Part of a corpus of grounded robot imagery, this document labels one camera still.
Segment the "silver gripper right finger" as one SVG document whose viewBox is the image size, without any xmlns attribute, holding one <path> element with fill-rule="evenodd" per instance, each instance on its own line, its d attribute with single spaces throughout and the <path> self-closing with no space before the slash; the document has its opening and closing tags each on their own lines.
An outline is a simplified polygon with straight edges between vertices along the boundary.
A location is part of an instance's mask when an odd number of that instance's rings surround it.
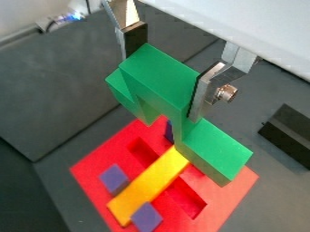
<svg viewBox="0 0 310 232">
<path fill-rule="evenodd" d="M 221 61 L 198 76 L 194 85 L 187 117 L 193 122 L 198 122 L 206 110 L 218 102 L 231 102 L 237 96 L 238 88 L 231 83 L 245 76 L 254 64 L 258 56 L 245 48 L 226 43 Z"/>
</svg>

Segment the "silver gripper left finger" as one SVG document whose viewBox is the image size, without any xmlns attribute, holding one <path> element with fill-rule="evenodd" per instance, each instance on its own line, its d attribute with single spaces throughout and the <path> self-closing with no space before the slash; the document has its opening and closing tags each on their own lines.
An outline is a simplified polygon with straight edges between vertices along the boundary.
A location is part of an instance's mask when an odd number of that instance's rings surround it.
<svg viewBox="0 0 310 232">
<path fill-rule="evenodd" d="M 149 41 L 149 24 L 139 18 L 134 0 L 102 0 L 102 4 L 115 26 L 122 55 L 126 59 Z"/>
</svg>

